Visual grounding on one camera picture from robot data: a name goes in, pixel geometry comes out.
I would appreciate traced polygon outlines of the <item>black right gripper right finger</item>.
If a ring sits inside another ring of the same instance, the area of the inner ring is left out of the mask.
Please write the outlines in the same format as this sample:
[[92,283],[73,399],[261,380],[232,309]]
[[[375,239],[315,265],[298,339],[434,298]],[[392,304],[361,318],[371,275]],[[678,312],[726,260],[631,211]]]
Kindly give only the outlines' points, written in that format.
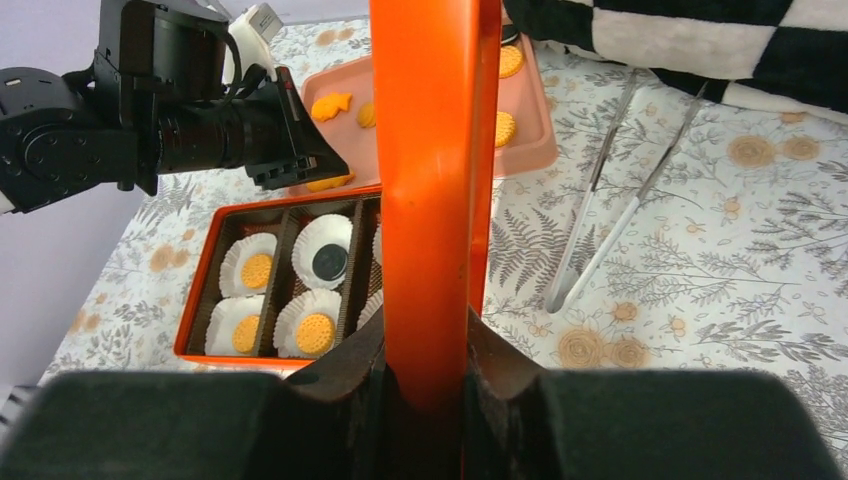
[[546,369],[468,320],[469,479],[838,479],[796,395],[750,370]]

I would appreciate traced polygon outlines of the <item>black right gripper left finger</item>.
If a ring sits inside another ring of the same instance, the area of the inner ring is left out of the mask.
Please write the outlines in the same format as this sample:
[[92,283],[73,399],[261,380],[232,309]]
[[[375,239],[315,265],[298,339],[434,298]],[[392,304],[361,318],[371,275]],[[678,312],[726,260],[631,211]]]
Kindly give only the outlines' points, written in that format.
[[281,378],[81,371],[34,396],[1,452],[5,479],[360,479],[383,319]]

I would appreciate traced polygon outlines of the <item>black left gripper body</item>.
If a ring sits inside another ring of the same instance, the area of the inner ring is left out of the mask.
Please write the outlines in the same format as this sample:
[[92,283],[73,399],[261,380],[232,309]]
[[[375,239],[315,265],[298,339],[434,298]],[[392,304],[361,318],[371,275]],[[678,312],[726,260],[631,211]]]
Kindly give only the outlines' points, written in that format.
[[1,209],[101,184],[155,195],[164,174],[243,168],[275,190],[349,173],[271,59],[259,5],[230,22],[193,1],[105,1],[91,64],[1,72]]

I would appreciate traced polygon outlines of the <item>orange cookie box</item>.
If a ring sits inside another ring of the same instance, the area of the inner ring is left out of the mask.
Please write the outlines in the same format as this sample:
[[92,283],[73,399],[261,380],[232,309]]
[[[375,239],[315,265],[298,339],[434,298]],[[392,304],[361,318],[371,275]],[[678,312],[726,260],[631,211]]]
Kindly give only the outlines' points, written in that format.
[[[366,300],[382,289],[382,266],[372,254],[372,241],[380,224],[380,194],[377,186],[347,191],[330,191],[305,197],[247,203],[220,208],[213,216],[197,272],[180,320],[175,354],[197,363],[236,368],[298,369],[315,359],[281,358],[273,346],[278,314],[295,297],[316,289],[307,288],[291,262],[293,247],[302,229],[318,216],[340,214],[352,221],[349,262],[343,283],[334,290],[342,297],[335,345],[357,329]],[[224,298],[219,273],[226,252],[238,240],[256,233],[277,237],[271,278],[264,294],[259,331],[249,356],[207,356],[205,334],[214,307]]]

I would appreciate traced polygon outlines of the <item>pink cookie tray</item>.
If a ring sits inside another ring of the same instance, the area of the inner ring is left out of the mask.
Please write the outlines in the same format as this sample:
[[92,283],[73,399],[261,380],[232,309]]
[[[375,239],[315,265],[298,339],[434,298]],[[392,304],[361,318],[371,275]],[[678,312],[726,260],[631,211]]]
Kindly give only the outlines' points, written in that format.
[[[513,139],[494,153],[494,176],[504,177],[550,166],[558,157],[555,135],[531,40],[520,35],[514,45],[523,54],[516,74],[499,81],[497,109],[516,120]],[[369,56],[308,77],[300,89],[306,107],[331,93],[350,93],[348,112],[319,122],[325,140],[348,163],[355,177],[345,187],[356,189],[380,182],[376,130],[358,126],[355,117],[373,99],[373,62]]]

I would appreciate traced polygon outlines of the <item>orange box lid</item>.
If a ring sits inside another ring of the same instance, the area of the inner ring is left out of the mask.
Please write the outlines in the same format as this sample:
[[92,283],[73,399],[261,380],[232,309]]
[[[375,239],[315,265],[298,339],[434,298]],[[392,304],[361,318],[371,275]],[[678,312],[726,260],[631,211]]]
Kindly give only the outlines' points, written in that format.
[[370,5],[385,355],[405,400],[459,403],[482,308],[501,42],[497,1]]

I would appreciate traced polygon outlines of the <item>black sandwich cookie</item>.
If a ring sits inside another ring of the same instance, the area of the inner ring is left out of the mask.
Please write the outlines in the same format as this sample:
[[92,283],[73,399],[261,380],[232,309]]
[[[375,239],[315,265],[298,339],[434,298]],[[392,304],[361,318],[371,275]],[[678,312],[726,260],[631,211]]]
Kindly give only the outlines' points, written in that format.
[[313,256],[311,268],[323,281],[340,280],[346,272],[348,251],[339,244],[321,246]]

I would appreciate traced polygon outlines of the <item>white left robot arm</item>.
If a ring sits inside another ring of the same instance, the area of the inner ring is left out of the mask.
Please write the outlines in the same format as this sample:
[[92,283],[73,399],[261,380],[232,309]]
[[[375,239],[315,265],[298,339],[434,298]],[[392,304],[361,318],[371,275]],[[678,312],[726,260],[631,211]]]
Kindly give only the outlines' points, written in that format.
[[249,60],[226,18],[193,2],[105,1],[87,68],[1,72],[3,212],[237,168],[266,190],[349,173],[288,69]]

